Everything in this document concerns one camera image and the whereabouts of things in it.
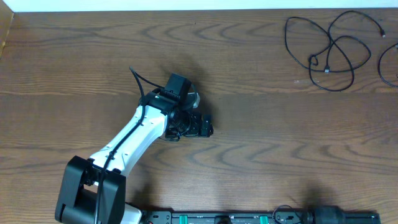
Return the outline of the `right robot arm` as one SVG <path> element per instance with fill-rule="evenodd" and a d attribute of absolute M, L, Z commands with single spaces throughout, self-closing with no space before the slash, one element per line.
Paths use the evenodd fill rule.
<path fill-rule="evenodd" d="M 303 214 L 304 224 L 344 224 L 345 215 L 337 206 L 312 207 Z"/>

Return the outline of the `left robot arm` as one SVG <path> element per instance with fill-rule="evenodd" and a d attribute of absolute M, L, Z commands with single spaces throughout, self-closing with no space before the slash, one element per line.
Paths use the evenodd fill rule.
<path fill-rule="evenodd" d="M 142 94 L 125 127 L 98 152 L 74 156 L 62 179 L 55 219 L 60 223 L 139 223 L 142 211 L 126 203 L 126 179 L 158 138 L 208 138 L 211 116 L 197 111 L 200 96 L 187 78 L 171 74 L 166 86 Z"/>

